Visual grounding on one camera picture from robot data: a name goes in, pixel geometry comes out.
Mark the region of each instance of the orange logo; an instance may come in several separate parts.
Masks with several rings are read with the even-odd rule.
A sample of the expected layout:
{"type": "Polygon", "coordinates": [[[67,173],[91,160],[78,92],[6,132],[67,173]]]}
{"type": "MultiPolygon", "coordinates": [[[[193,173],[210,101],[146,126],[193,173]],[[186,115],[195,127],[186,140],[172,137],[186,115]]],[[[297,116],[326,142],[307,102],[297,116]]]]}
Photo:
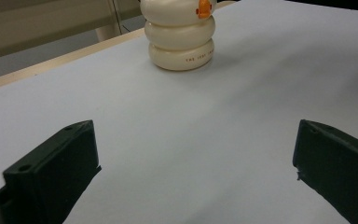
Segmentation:
{"type": "Polygon", "coordinates": [[[199,8],[197,8],[196,13],[199,15],[200,19],[205,19],[211,16],[212,4],[209,0],[200,0],[199,8]]]}

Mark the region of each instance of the floor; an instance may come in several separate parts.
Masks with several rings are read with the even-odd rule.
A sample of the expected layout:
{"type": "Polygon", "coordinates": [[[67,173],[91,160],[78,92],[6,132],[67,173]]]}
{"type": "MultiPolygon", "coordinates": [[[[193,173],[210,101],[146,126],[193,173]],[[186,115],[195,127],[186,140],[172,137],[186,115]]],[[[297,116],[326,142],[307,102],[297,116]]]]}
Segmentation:
{"type": "MultiPolygon", "coordinates": [[[[140,29],[145,26],[143,16],[135,17],[121,22],[122,33],[140,29]]],[[[98,43],[95,31],[88,31],[80,35],[66,37],[36,48],[27,49],[4,57],[0,57],[0,76],[18,71],[31,65],[42,63],[63,54],[83,49],[98,43]]]]}

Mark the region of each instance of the cream-colored container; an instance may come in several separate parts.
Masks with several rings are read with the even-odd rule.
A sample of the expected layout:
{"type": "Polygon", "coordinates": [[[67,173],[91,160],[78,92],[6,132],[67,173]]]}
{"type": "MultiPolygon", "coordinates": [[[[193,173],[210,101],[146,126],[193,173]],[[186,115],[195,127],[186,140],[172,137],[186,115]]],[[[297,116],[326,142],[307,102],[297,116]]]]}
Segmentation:
{"type": "Polygon", "coordinates": [[[141,0],[152,62],[181,71],[211,60],[215,6],[216,0],[141,0]]]}

